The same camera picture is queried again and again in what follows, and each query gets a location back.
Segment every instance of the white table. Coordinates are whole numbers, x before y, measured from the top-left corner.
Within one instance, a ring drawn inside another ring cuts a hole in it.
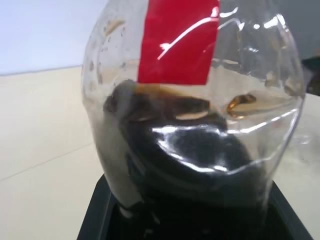
[[[0,77],[1,240],[78,235],[103,174],[82,106],[80,73],[76,67]],[[319,106],[320,98],[307,96],[303,117],[315,128]],[[275,175],[315,240],[320,240],[319,169],[289,151]]]

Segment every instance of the dark liquid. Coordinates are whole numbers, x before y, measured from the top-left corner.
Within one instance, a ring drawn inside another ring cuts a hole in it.
[[[112,191],[134,188],[142,199],[128,207],[117,197],[124,209],[137,216],[152,213],[162,226],[190,224],[204,233],[214,228],[225,239],[255,239],[264,216],[264,168],[248,166],[247,149],[228,134],[226,121],[208,101],[126,81],[104,111],[113,119],[108,128],[121,134],[96,137],[107,179],[117,175],[115,165],[125,165],[132,183]],[[104,149],[106,141],[119,141],[114,145],[123,146],[123,155],[108,159],[104,153],[113,149]]]

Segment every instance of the black plastic base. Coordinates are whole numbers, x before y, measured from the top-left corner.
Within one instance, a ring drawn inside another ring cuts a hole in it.
[[[195,225],[175,224],[161,226],[152,219],[140,219],[138,225],[126,222],[119,211],[117,201],[111,193],[104,176],[98,181],[84,217],[78,240],[247,240],[225,233],[203,232]],[[266,223],[261,240],[312,240],[276,184],[273,184]]]

